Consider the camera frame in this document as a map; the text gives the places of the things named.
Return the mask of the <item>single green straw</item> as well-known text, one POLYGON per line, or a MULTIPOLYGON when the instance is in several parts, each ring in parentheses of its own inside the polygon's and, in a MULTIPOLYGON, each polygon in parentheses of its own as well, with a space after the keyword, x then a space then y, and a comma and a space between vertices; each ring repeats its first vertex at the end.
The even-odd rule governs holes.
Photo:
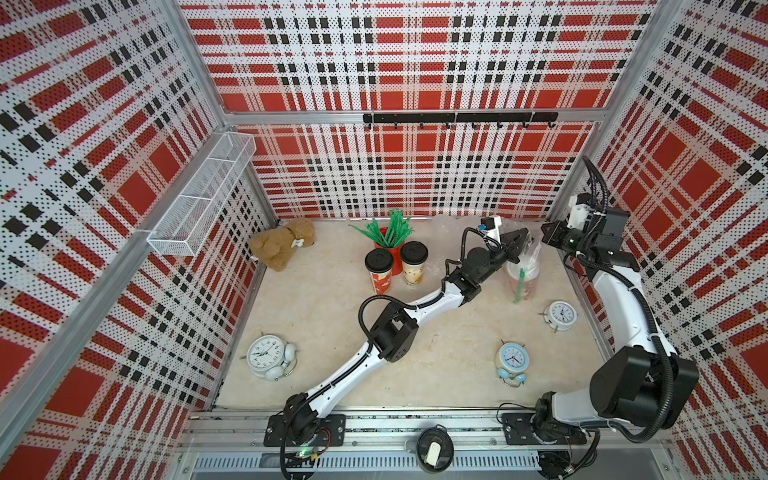
POLYGON ((526 272, 524 268, 520 268, 518 270, 518 277, 516 281, 514 302, 518 304, 522 300, 524 300, 525 297, 526 297, 526 272))

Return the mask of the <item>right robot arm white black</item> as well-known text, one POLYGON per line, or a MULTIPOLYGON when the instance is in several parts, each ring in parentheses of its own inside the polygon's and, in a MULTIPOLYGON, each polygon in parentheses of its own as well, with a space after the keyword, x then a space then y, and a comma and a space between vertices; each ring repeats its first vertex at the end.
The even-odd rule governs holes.
POLYGON ((622 250, 628 213, 585 203, 565 220, 542 227, 545 244, 571 256, 605 307, 614 353, 588 387, 548 392, 531 420, 539 441, 552 444, 575 430, 609 428, 641 444, 671 428, 698 384, 696 364, 679 356, 646 299, 640 266, 622 250))

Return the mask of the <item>white lid milk tea cup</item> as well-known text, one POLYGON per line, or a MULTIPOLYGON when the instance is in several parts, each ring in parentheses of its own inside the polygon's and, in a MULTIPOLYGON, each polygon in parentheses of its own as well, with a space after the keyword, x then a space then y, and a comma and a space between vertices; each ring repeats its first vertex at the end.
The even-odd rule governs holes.
POLYGON ((530 300, 535 296, 539 273, 538 260, 528 259, 520 263, 507 263, 507 274, 515 303, 530 300))

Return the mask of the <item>clear plastic carrier bag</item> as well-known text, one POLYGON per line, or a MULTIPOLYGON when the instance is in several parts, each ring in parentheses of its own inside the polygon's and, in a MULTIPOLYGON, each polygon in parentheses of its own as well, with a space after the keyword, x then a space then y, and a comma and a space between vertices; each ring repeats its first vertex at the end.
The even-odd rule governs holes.
POLYGON ((541 271, 539 255, 541 241, 529 227, 517 262, 508 262, 506 274, 514 303, 530 300, 535 296, 541 271))

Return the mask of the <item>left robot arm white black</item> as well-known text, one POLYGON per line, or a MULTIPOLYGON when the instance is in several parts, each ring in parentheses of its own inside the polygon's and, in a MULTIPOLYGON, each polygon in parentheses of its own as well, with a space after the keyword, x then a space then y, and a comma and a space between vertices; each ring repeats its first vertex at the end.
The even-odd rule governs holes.
POLYGON ((286 400, 269 418, 264 445, 305 445, 325 428, 325 418, 363 380, 387 363, 401 360, 412 347, 419 328, 438 316, 471 302, 482 283, 511 260, 517 260, 529 239, 525 227, 507 233, 467 227, 462 232, 460 258, 445 262, 440 288, 406 303, 389 295, 374 295, 360 305, 358 324, 366 341, 329 378, 307 392, 286 400))

